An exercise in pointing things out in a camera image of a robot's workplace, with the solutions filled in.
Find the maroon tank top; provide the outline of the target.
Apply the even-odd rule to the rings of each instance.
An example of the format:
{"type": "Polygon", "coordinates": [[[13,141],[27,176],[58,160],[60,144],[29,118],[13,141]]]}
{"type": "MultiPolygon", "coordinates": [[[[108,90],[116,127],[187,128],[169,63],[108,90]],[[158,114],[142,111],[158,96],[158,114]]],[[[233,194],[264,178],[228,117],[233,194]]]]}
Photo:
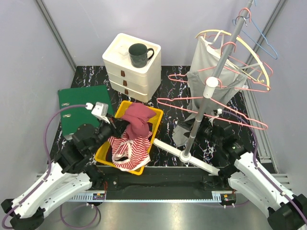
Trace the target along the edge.
{"type": "Polygon", "coordinates": [[[147,123],[155,115],[156,112],[142,103],[132,103],[121,117],[122,120],[129,122],[126,128],[129,139],[148,137],[150,130],[147,123]]]}

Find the red white striped tank top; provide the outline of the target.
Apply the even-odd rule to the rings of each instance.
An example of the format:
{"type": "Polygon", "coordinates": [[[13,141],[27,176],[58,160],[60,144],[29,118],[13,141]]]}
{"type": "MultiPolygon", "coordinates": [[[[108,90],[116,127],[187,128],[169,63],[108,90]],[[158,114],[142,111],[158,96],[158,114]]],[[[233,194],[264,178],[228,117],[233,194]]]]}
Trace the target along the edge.
{"type": "Polygon", "coordinates": [[[112,163],[122,171],[134,171],[145,166],[151,159],[148,149],[151,147],[149,138],[137,137],[129,140],[127,132],[124,132],[121,138],[110,137],[108,142],[111,146],[112,163]]]}

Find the light blue wire hanger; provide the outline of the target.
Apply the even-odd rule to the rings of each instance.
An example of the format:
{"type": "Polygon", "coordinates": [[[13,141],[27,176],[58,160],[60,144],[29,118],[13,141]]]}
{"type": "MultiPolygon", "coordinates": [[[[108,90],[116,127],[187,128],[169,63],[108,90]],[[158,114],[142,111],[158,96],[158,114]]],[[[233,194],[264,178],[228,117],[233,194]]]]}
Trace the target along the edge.
{"type": "Polygon", "coordinates": [[[251,23],[256,28],[256,30],[259,32],[259,34],[260,34],[259,39],[256,41],[247,32],[242,30],[243,34],[254,43],[254,45],[255,45],[254,52],[257,53],[259,50],[261,50],[265,54],[267,54],[268,56],[273,58],[274,60],[277,60],[278,57],[279,57],[277,51],[269,43],[266,35],[264,34],[264,31],[261,31],[260,28],[258,27],[258,25],[254,22],[254,20],[252,19],[252,16],[250,15],[250,12],[247,13],[246,17],[243,17],[241,15],[241,13],[239,13],[239,15],[235,19],[232,20],[233,25],[237,24],[238,18],[243,18],[244,19],[245,27],[248,26],[247,21],[249,21],[249,23],[251,23]]]}

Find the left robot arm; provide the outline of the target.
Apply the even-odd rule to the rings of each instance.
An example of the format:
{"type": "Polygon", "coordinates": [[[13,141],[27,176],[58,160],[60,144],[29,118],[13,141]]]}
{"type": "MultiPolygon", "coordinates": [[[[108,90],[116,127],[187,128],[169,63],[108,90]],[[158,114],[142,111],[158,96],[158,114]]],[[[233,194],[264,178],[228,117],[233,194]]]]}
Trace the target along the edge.
{"type": "Polygon", "coordinates": [[[97,190],[103,186],[104,176],[90,161],[98,149],[110,137],[120,137],[129,123],[109,116],[98,127],[80,125],[48,164],[47,171],[22,195],[6,199],[1,207],[10,226],[2,222],[6,230],[35,230],[57,207],[76,194],[97,190]]]}

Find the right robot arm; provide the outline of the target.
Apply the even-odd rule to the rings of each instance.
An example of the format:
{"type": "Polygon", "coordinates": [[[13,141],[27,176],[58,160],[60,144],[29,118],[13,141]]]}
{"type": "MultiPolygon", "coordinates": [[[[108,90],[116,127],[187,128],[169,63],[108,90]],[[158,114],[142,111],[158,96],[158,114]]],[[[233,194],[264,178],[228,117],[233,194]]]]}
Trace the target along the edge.
{"type": "Polygon", "coordinates": [[[307,228],[307,198],[292,190],[268,172],[255,154],[232,133],[225,122],[204,122],[196,140],[207,139],[216,144],[229,165],[218,172],[218,185],[224,190],[238,191],[266,217],[273,230],[305,230],[307,228]]]}

